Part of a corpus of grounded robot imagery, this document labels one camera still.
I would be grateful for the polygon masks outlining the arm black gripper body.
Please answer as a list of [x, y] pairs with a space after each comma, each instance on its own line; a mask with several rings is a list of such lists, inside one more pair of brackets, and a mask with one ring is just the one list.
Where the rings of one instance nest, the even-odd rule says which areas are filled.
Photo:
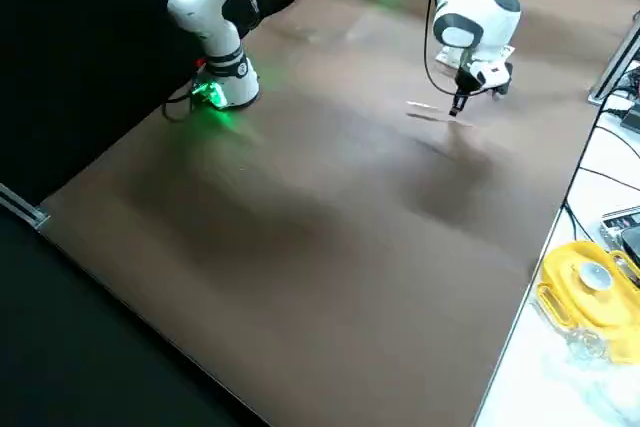
[[457, 93], [474, 93], [480, 90], [480, 82], [470, 73], [466, 64], [461, 63], [456, 71]]

